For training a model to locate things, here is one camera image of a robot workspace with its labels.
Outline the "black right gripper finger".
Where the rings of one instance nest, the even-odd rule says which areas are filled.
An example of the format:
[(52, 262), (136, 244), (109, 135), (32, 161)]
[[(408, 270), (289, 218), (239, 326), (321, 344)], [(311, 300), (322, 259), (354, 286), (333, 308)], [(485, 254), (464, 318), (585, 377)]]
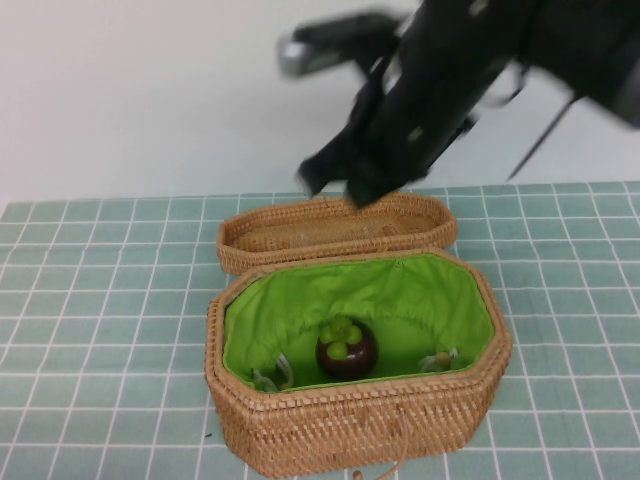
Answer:
[(349, 149), (325, 147), (299, 165), (296, 177), (308, 196), (316, 196), (331, 183), (347, 182), (352, 157)]
[(354, 207), (363, 209), (403, 186), (403, 178), (377, 167), (346, 167), (345, 196)]

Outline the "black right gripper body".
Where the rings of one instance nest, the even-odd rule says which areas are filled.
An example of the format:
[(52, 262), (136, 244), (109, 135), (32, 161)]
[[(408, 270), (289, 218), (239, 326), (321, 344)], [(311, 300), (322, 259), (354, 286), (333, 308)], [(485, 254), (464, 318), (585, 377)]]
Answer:
[(424, 178), (483, 94), (483, 55), (411, 29), (397, 49), (400, 75), (384, 88), (382, 61), (349, 120), (324, 151), (325, 181), (411, 183)]

